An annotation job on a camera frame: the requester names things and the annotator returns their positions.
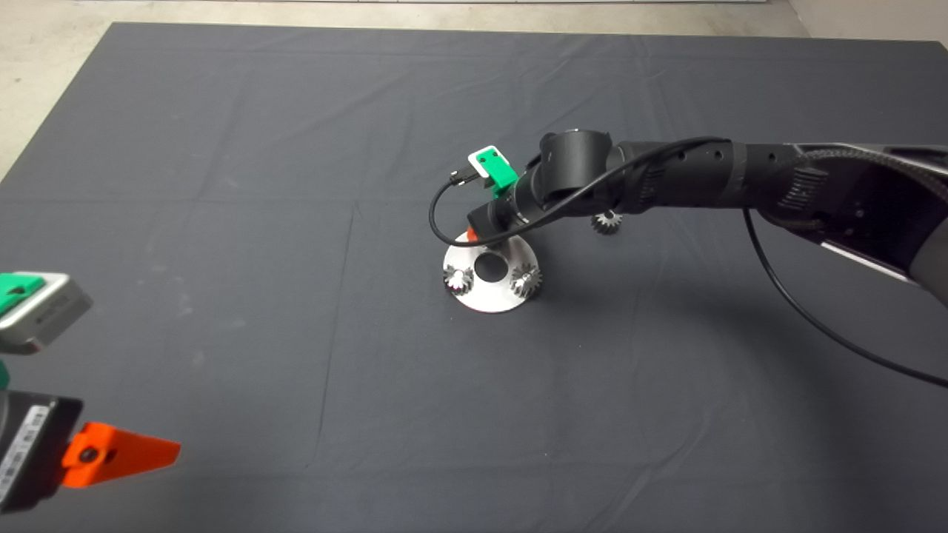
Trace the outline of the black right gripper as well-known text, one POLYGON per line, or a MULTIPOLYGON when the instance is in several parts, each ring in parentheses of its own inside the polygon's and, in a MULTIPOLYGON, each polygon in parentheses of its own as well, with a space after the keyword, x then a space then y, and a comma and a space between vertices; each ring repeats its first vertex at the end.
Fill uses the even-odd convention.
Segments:
POLYGON ((551 172, 525 172, 498 198, 471 210, 467 215, 465 243, 477 246, 478 240, 491 239, 518 227, 539 229, 553 222, 542 218, 553 205, 548 195, 551 172))

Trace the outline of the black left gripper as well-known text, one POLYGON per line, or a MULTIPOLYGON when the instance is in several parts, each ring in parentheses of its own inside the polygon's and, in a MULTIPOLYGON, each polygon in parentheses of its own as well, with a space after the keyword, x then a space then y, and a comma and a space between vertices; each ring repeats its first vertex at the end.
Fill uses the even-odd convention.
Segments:
POLYGON ((1 394, 1 513, 34 509, 60 488, 82 489, 169 468, 181 444, 99 422, 85 423, 78 398, 1 394))

